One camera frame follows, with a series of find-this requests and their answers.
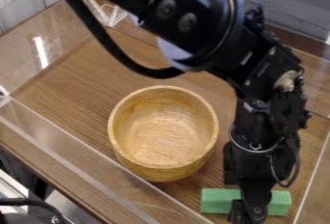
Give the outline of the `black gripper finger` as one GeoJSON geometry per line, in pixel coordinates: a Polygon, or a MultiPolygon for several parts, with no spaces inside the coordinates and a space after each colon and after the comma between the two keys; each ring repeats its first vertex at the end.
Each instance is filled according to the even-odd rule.
{"type": "Polygon", "coordinates": [[[240,195],[240,198],[231,202],[226,217],[229,223],[264,224],[275,181],[271,179],[225,180],[225,185],[236,185],[240,195]]]}

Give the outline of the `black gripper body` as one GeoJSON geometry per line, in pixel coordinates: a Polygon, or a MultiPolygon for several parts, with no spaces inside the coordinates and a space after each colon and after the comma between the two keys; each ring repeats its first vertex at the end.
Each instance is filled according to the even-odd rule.
{"type": "Polygon", "coordinates": [[[296,132],[281,137],[267,150],[247,148],[248,140],[236,126],[229,129],[229,141],[222,148],[224,184],[239,184],[244,179],[269,180],[271,184],[289,186],[296,180],[300,160],[300,137],[296,132]]]}

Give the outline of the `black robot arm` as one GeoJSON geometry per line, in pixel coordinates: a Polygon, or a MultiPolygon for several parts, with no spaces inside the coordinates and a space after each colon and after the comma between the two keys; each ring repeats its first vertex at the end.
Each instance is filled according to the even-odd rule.
{"type": "Polygon", "coordinates": [[[273,186],[288,187],[300,171],[299,131],[311,113],[303,92],[304,69],[291,49],[264,25],[260,6],[244,0],[109,0],[160,40],[168,67],[137,64],[108,36],[82,0],[65,0],[93,37],[136,73],[172,78],[204,70],[237,95],[224,147],[224,181],[239,188],[231,224],[265,224],[273,186]]]}

